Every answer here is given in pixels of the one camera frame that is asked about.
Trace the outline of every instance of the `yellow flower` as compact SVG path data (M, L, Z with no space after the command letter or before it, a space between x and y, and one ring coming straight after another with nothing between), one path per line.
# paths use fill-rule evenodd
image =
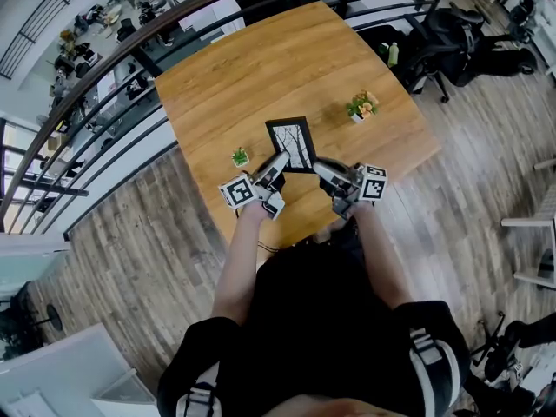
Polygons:
M365 102L359 106L359 111L363 119L367 119L373 114L373 105L371 105L369 102Z
M371 101L373 105L379 104L379 100L374 96L373 93L371 93L370 91L366 91L366 94L367 94L367 99Z

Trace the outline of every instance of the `black picture frame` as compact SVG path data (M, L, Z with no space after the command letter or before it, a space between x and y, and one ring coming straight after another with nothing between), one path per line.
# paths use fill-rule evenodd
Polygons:
M284 171L289 173L314 173L313 165L316 161L316 153L314 152L314 145L313 139L311 138L311 133L309 131L309 126L307 124L307 119L305 117L291 117L289 119L276 119L271 121L266 121L265 125L267 126L268 135L270 136L270 140L272 141L272 145L275 148L276 153L281 153L284 149L288 152L291 152L292 149L288 149L288 145L292 142L285 142L284 137L280 137L280 132L276 131L276 129L283 128L283 127L295 127L296 128L296 135L292 135L291 129L284 129L284 134L288 134L291 136L295 144L296 153L292 154L294 159L290 159L288 165L284 168ZM303 140L303 144L300 144L300 137Z

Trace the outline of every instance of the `flower pot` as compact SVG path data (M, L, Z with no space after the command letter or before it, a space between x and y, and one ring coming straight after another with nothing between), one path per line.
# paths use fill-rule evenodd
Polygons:
M361 123L365 120L365 119L363 119L363 116L358 115L357 113L355 113L353 116L351 116L351 118L355 123Z
M238 164L236 161L234 161L234 159L232 159L232 162L237 168L245 167L249 163L249 156L247 156L247 161L245 161L244 163Z

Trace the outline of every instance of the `black shirt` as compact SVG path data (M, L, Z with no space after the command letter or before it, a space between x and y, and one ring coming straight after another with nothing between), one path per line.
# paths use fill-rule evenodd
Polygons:
M467 346L445 302L393 311L350 255L327 245L289 248L259 270L243 327L227 318L189 327L160 380L158 407L162 417L175 417L179 399L219 361L216 392L224 417L261 416L299 394L421 416L409 329L424 326L452 347L467 372Z

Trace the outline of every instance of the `small succulent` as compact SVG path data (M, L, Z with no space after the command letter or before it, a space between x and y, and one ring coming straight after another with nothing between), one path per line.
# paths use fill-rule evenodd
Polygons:
M379 101L373 93L363 89L361 93L354 96L351 103L346 105L346 109L349 116L359 115L367 119L379 112L378 105Z
M232 155L232 160L234 161L235 165L237 165L238 167L240 165L245 164L249 160L249 157L247 156L247 151L245 151L242 147L240 147L239 149L234 151L234 154Z

